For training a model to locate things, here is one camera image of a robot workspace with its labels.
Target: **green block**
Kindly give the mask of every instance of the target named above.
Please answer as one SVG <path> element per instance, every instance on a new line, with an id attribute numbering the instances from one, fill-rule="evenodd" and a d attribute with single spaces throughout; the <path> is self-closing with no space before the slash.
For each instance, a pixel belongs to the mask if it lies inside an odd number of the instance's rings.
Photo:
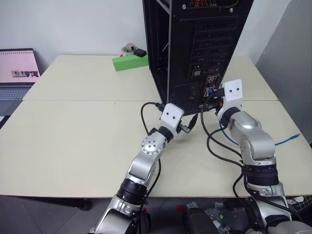
<path id="1" fill-rule="evenodd" d="M 118 58 L 113 58 L 113 64 L 115 66 L 116 71 L 127 70 L 135 67 L 143 67 L 147 66 L 148 56 L 139 57 L 136 55 L 128 55 Z"/>

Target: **gray floor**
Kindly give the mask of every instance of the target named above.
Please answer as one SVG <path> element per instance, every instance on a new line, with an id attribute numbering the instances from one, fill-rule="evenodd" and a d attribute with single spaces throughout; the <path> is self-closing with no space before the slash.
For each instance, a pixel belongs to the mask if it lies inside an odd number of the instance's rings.
<path id="1" fill-rule="evenodd" d="M 205 209 L 214 206 L 208 198 L 150 198 L 145 206 L 151 214 L 155 234 L 183 234 L 182 213 L 177 206 L 192 201 Z M 85 234 L 95 226 L 109 199 L 92 199 L 89 211 L 0 195 L 1 234 Z"/>

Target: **table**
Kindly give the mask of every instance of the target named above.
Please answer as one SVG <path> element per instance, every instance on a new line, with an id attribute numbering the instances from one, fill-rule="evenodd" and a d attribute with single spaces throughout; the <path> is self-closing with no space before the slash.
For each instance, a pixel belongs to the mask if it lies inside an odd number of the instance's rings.
<path id="1" fill-rule="evenodd" d="M 117 192 L 145 132 L 139 117 L 142 101 L 24 101 L 0 130 L 0 194 L 42 197 L 111 197 Z M 279 141 L 300 131 L 279 101 L 244 101 Z M 160 113 L 147 106 L 149 129 Z M 191 116 L 184 117 L 188 124 Z M 214 112 L 205 114 L 210 131 Z M 228 143 L 222 135 L 216 138 Z M 218 154 L 238 160 L 212 143 Z M 310 195 L 312 150 L 303 136 L 276 147 L 279 178 L 286 195 Z M 151 196 L 233 197 L 235 165 L 209 154 L 200 122 L 182 132 L 162 156 L 162 174 Z M 240 196 L 247 196 L 241 183 Z"/>
<path id="2" fill-rule="evenodd" d="M 148 66 L 116 72 L 115 57 L 58 56 L 23 100 L 160 101 Z M 277 100 L 249 58 L 232 58 L 224 80 L 237 78 L 243 100 Z"/>

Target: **computer tower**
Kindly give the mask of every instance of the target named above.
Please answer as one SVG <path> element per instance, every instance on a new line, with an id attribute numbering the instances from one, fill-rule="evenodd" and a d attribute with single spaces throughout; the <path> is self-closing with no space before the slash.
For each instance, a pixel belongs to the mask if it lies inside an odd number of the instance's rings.
<path id="1" fill-rule="evenodd" d="M 143 0 L 150 70 L 163 103 L 199 113 L 221 84 L 252 0 Z"/>

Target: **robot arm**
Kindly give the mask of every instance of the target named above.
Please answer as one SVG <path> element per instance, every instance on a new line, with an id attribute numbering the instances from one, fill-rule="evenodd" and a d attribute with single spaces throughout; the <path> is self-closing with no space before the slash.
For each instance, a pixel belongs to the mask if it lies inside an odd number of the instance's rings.
<path id="1" fill-rule="evenodd" d="M 180 130 L 190 131 L 190 128 L 180 124 L 183 115 L 184 111 L 175 105 L 169 103 L 165 106 L 160 127 L 142 140 L 140 151 L 132 161 L 120 189 L 91 233 L 130 234 L 136 231 L 136 219 L 153 177 L 156 162 L 166 145 L 176 138 Z"/>
<path id="2" fill-rule="evenodd" d="M 223 105 L 217 116 L 240 147 L 244 164 L 244 184 L 252 195 L 252 198 L 245 201 L 253 224 L 262 231 L 268 225 L 270 234 L 295 234 L 299 231 L 304 233 L 302 231 L 305 230 L 311 233 L 311 227 L 292 221 L 292 216 L 287 211 L 289 209 L 283 184 L 278 180 L 273 139 L 262 130 L 259 121 L 241 111 L 241 80 L 226 82 L 221 88 L 224 89 Z"/>

